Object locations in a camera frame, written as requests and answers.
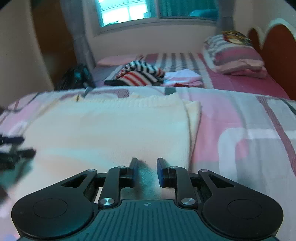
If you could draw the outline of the cream knitted sweater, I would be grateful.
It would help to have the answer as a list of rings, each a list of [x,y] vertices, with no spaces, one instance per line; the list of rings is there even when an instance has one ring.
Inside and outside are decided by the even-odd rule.
[[[137,158],[141,177],[122,196],[170,199],[174,191],[159,186],[157,159],[189,167],[200,115],[200,102],[176,93],[55,101],[20,126],[23,148],[34,148],[36,155],[18,181],[5,177],[8,194],[19,200],[87,169],[107,172]]]

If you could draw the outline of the pink grey patterned quilt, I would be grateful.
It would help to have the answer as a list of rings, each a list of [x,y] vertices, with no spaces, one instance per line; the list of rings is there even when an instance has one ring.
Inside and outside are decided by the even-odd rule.
[[[84,90],[53,91],[22,97],[1,114],[1,132],[20,133],[30,118],[56,99],[70,99]],[[177,93],[201,104],[200,121],[189,170],[208,169],[275,199],[283,208],[280,240],[295,240],[295,101],[284,97],[200,88],[106,87],[96,88],[85,99],[165,96]],[[14,189],[1,204],[1,240],[17,240],[10,218]]]

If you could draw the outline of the black bag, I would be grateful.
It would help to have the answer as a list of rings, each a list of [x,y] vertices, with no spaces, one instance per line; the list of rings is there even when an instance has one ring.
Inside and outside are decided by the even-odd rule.
[[[61,80],[55,85],[55,90],[86,89],[87,87],[96,87],[92,74],[86,65],[78,64],[66,71]]]

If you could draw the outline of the brown wooden door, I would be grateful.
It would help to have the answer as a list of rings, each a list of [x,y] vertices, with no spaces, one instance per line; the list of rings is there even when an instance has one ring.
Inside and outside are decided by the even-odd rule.
[[[77,64],[72,37],[59,1],[31,1],[35,32],[46,69],[53,84]]]

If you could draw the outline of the white pink folded garment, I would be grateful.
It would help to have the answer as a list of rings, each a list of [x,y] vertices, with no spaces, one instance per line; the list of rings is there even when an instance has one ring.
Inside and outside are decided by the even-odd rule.
[[[167,72],[162,85],[165,87],[202,87],[203,82],[201,75],[198,73],[190,69],[183,69],[176,72]]]

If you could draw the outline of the striped pink pillow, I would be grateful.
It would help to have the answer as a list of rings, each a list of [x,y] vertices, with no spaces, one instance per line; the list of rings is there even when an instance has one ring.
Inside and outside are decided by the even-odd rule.
[[[246,37],[230,41],[223,34],[208,37],[202,55],[215,73],[261,79],[267,76],[262,57]]]

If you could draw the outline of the red black striped garment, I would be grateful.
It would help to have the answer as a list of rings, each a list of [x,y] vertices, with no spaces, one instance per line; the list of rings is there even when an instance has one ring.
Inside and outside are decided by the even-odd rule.
[[[107,86],[160,86],[164,83],[165,71],[143,60],[126,64],[111,80],[104,80]]]

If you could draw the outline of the pink striped bed sheet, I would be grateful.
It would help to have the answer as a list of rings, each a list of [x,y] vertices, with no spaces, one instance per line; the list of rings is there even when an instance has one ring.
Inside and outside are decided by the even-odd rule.
[[[219,74],[209,67],[205,54],[154,53],[146,54],[144,61],[160,67],[166,72],[190,69],[201,75],[202,80],[199,84],[201,88],[262,94],[290,99],[286,91],[269,74],[263,79]]]

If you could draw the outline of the grey curtain left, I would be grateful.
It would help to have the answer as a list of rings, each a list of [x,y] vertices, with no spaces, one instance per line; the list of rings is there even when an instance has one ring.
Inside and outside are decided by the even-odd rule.
[[[72,36],[77,63],[84,64],[89,69],[93,69],[95,67],[95,59],[86,37],[82,1],[62,0],[60,5],[67,29]]]

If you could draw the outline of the grey curtain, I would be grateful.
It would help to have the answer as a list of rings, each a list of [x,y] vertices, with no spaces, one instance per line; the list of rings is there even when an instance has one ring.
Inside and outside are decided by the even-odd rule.
[[[234,30],[234,9],[235,0],[216,0],[215,4],[218,9],[218,18],[216,22],[216,33],[221,34],[223,31]]]
[[[82,1],[62,0],[60,5],[67,29],[72,36],[77,63],[84,64],[89,69],[93,69],[95,67],[95,59],[86,37]]]

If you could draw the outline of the red white headboard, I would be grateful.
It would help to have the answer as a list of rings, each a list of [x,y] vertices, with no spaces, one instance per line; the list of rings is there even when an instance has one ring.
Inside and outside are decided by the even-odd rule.
[[[266,30],[254,26],[247,35],[269,75],[290,99],[295,100],[295,27],[276,18],[269,22]]]

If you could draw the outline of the yellow patterned cushion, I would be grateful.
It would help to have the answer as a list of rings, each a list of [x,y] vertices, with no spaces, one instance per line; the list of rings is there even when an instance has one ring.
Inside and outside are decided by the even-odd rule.
[[[252,42],[251,40],[243,35],[241,32],[238,31],[223,31],[222,32],[224,41],[227,41],[232,44],[237,45],[245,45],[245,46],[251,46]]]

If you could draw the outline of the grey curtain right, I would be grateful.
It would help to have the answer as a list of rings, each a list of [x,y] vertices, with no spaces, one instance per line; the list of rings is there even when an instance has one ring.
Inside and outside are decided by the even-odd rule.
[[[215,4],[218,9],[218,18],[216,22],[216,33],[221,34],[223,31],[234,30],[234,9],[235,0],[216,0]]]

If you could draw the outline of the window with white frame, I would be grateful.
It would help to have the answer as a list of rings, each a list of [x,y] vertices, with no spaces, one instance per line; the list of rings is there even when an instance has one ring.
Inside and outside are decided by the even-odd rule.
[[[92,1],[89,18],[96,35],[145,26],[214,23],[215,1]]]

